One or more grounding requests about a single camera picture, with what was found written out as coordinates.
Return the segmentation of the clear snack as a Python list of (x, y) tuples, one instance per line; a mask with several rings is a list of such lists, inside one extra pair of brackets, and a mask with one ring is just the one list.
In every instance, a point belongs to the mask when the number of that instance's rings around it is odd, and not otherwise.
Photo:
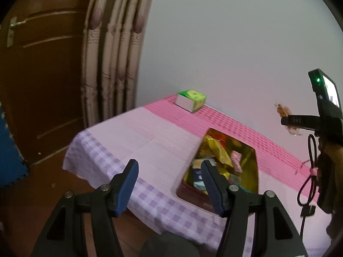
[[(280, 116), (280, 118), (287, 118), (289, 115), (292, 115), (291, 110), (282, 104), (276, 103), (275, 104), (275, 109)], [(289, 125), (284, 125), (286, 130), (289, 132), (290, 135), (293, 136), (302, 136), (302, 133), (299, 128), (289, 126)]]

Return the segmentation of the yellow snack packet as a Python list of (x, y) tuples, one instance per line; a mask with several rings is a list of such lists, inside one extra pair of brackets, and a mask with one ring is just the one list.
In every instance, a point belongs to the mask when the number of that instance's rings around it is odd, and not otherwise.
[(197, 151), (196, 158), (216, 158), (220, 163), (233, 167), (233, 162), (219, 140), (205, 135)]

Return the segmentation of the gold tin box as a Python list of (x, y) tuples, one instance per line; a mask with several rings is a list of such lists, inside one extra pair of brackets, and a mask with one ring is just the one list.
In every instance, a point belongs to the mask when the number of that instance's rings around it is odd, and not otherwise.
[[(205, 135), (210, 135), (211, 137), (219, 140), (221, 145), (227, 151), (229, 157), (231, 156), (231, 152), (233, 150), (241, 153), (242, 155), (241, 162), (240, 162), (242, 173), (236, 173), (234, 170), (234, 167), (224, 165), (220, 163), (216, 158), (213, 158), (215, 159), (216, 167), (219, 171), (219, 174), (223, 175), (227, 179), (229, 184), (237, 184), (249, 192), (258, 193), (259, 192), (259, 176), (258, 176), (255, 149), (213, 128), (208, 129)], [(210, 202), (208, 193), (203, 193), (201, 191), (198, 191), (196, 188), (189, 185), (185, 181), (185, 178), (188, 175), (188, 171), (190, 170), (191, 162), (182, 178), (181, 183), (179, 184), (176, 190), (176, 195), (179, 198), (193, 205), (196, 205), (199, 208), (202, 208), (204, 210), (207, 210), (213, 213), (214, 210)]]

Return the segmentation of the pink snack packet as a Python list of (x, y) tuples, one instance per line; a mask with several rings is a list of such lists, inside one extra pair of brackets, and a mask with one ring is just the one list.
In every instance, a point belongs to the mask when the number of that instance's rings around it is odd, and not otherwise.
[(242, 155), (241, 153), (233, 150), (231, 152), (231, 161), (233, 163), (233, 167), (234, 167), (234, 170), (236, 173), (242, 173), (242, 168), (241, 168), (241, 165), (240, 165), (240, 162), (241, 162), (241, 158), (242, 158)]

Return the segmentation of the pink checkered tablecloth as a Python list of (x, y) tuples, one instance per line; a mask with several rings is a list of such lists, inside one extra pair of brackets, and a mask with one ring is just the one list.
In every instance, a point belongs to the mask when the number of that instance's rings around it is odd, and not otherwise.
[(217, 250), (225, 221), (176, 195), (208, 129), (217, 129), (256, 151), (259, 191), (272, 190), (296, 227), (301, 209), (296, 197), (309, 170), (279, 145), (244, 124), (203, 107), (189, 113), (169, 96), (85, 129), (71, 142), (63, 168), (93, 188), (124, 170), (129, 160), (139, 163), (139, 175), (129, 210), (157, 233), (172, 232)]

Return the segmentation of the green tissue box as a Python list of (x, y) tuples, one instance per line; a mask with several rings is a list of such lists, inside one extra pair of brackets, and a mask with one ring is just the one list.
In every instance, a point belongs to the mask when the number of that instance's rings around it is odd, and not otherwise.
[(179, 92), (175, 104), (190, 113), (194, 113), (203, 107), (205, 101), (205, 94), (191, 89)]

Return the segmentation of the brown wooden door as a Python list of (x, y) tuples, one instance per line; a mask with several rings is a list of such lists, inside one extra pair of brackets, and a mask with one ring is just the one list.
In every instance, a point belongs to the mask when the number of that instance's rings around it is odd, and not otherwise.
[(25, 163), (84, 127), (81, 46), (90, 0), (17, 0), (1, 24), (1, 103)]

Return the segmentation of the striped curtain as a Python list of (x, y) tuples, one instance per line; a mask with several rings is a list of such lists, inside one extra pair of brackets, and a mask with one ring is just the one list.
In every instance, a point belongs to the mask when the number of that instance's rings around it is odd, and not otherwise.
[(86, 127), (135, 107), (145, 27), (152, 0), (90, 0), (81, 50)]

